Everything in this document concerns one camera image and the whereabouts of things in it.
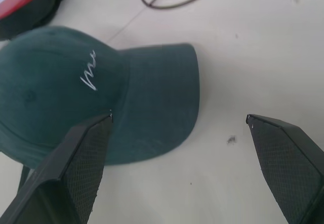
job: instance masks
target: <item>cap brim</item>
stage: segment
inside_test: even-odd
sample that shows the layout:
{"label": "cap brim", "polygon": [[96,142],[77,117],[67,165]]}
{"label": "cap brim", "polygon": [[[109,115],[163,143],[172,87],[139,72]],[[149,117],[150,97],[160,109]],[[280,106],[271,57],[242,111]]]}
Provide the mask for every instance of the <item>cap brim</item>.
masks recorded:
{"label": "cap brim", "polygon": [[191,133],[199,110],[199,70],[189,44],[120,51],[130,78],[106,165],[142,161],[179,146]]}

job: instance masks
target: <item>baseball cap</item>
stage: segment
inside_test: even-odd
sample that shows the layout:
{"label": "baseball cap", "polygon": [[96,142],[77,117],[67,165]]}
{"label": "baseball cap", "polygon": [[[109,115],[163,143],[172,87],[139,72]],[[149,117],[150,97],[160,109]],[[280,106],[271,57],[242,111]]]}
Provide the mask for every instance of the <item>baseball cap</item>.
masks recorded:
{"label": "baseball cap", "polygon": [[117,51],[66,27],[27,32],[0,51],[0,149],[36,168],[68,130],[112,114],[105,164],[150,159],[179,146],[199,109],[189,44]]}

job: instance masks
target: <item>black bag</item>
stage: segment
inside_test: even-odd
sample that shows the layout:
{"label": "black bag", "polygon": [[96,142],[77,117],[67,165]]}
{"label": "black bag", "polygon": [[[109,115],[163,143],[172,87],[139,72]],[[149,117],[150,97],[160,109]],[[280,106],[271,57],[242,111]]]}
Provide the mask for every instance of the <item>black bag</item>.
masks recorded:
{"label": "black bag", "polygon": [[31,0],[10,14],[0,16],[0,40],[12,39],[20,33],[43,26],[55,16],[62,0]]}

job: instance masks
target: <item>white embroidered script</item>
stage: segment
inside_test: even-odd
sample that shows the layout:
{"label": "white embroidered script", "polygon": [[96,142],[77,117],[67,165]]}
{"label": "white embroidered script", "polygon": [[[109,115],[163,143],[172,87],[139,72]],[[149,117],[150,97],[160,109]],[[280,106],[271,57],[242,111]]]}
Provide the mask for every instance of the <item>white embroidered script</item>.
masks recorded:
{"label": "white embroidered script", "polygon": [[88,63],[88,71],[85,70],[85,77],[86,80],[84,80],[82,77],[80,77],[80,79],[91,89],[93,89],[94,91],[97,91],[98,89],[91,83],[91,81],[89,80],[88,76],[90,77],[94,77],[93,72],[92,72],[92,68],[96,68],[96,53],[95,51],[92,51],[92,53],[90,53],[90,56],[92,58],[92,64]]}

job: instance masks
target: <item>white floor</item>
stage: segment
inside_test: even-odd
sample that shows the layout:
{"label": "white floor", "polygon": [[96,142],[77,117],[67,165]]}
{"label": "white floor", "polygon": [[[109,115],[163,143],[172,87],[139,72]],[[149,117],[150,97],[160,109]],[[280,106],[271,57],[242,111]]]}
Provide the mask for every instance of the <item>white floor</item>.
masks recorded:
{"label": "white floor", "polygon": [[[160,0],[170,4],[180,0]],[[199,59],[194,131],[153,160],[106,167],[89,224],[287,223],[260,170],[248,113],[300,126],[324,149],[324,0],[64,0],[55,25],[116,48],[190,42]],[[235,135],[237,142],[227,145]],[[3,213],[20,166],[0,158]]]}

